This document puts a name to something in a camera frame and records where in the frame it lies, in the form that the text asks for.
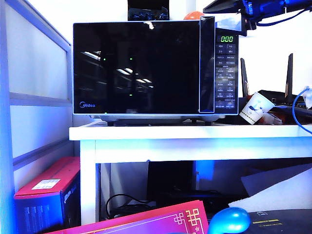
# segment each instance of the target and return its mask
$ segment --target printed pattern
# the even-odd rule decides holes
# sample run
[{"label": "printed pattern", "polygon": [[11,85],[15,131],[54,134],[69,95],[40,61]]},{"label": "printed pattern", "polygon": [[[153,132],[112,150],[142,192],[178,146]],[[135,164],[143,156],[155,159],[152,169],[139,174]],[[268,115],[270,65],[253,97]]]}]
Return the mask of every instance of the printed pattern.
[{"label": "printed pattern", "polygon": [[183,217],[183,213],[176,214],[176,217],[174,218],[175,223],[178,223],[179,225],[184,224],[185,220],[183,219]]},{"label": "printed pattern", "polygon": [[197,216],[199,216],[198,208],[193,209],[192,211],[193,211],[193,213],[191,213],[191,211],[186,211],[186,213],[187,213],[186,216],[189,218],[188,221],[191,223],[191,226],[193,227],[193,226],[198,225],[197,221],[200,221],[200,217],[197,217]]}]

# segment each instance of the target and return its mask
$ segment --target cable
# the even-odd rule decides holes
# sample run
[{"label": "cable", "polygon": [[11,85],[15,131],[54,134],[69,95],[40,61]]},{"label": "cable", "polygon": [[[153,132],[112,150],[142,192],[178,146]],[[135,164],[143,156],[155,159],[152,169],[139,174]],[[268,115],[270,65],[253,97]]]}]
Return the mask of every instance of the cable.
[{"label": "cable", "polygon": [[127,196],[127,197],[129,197],[129,198],[131,198],[131,199],[133,199],[133,200],[135,200],[135,201],[137,201],[137,202],[139,202],[139,203],[143,203],[143,204],[147,204],[147,203],[150,202],[150,201],[141,201],[141,200],[138,200],[138,199],[136,199],[136,198],[134,198],[134,197],[132,197],[132,196],[130,196],[130,195],[127,195],[127,194],[115,194],[115,195],[111,196],[111,197],[107,200],[107,202],[106,202],[106,204],[105,204],[105,210],[106,210],[106,214],[107,214],[108,219],[111,219],[111,216],[110,216],[110,214],[109,214],[109,212],[108,212],[108,203],[109,203],[114,197],[116,197],[116,196]]},{"label": "cable", "polygon": [[278,23],[281,23],[281,22],[285,22],[287,20],[291,20],[291,19],[295,18],[296,16],[300,15],[301,13],[303,13],[305,11],[308,11],[308,10],[311,10],[311,9],[312,9],[312,6],[308,6],[307,8],[303,9],[298,14],[296,14],[296,15],[294,15],[292,17],[289,17],[289,18],[286,18],[286,19],[282,19],[282,20],[279,20],[279,21],[276,21],[276,22],[272,22],[272,23],[259,23],[259,22],[257,22],[256,25],[257,26],[272,26],[272,25],[275,25],[275,24],[278,24]]},{"label": "cable", "polygon": [[295,115],[295,113],[294,113],[294,107],[295,107],[295,105],[296,105],[296,102],[297,102],[298,98],[299,98],[304,92],[308,91],[309,89],[310,89],[310,88],[307,87],[307,88],[306,88],[305,90],[303,90],[300,94],[298,94],[298,95],[296,96],[296,98],[294,99],[293,104],[292,104],[292,117],[293,117],[294,121],[298,124],[298,126],[299,126],[300,128],[302,128],[303,130],[305,130],[305,131],[307,131],[308,133],[312,134],[312,132],[311,132],[310,130],[306,129],[305,127],[302,126],[301,123],[299,123],[299,121],[297,120],[296,115]]}]

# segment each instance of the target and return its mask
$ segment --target red box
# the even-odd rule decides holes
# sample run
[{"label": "red box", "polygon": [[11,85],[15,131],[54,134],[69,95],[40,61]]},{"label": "red box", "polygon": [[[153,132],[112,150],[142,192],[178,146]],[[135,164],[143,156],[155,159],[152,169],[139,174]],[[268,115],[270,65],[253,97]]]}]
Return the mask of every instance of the red box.
[{"label": "red box", "polygon": [[14,195],[19,234],[81,225],[80,158],[63,157]]},{"label": "red box", "polygon": [[50,234],[206,234],[208,220],[202,201],[190,201],[114,218]]}]

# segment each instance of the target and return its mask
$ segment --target router antenna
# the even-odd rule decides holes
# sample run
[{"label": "router antenna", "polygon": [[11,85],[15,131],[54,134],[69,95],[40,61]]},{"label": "router antenna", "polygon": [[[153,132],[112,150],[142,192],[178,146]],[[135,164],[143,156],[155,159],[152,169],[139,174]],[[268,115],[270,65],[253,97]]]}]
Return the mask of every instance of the router antenna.
[{"label": "router antenna", "polygon": [[285,89],[285,103],[291,104],[293,102],[293,53],[288,56],[286,89]]},{"label": "router antenna", "polygon": [[245,60],[243,58],[240,59],[240,68],[242,74],[242,84],[243,84],[243,97],[249,96],[249,88],[248,88],[248,80],[246,73],[246,65]]}]

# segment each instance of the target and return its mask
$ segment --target midea logo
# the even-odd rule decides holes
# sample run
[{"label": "midea logo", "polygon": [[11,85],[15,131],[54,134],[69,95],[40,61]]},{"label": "midea logo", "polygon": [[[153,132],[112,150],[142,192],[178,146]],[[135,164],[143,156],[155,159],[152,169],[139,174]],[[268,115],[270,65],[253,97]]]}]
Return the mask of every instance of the midea logo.
[{"label": "midea logo", "polygon": [[79,103],[80,108],[85,108],[85,107],[95,107],[95,104],[90,104],[90,103],[85,103],[84,101],[81,101]]}]

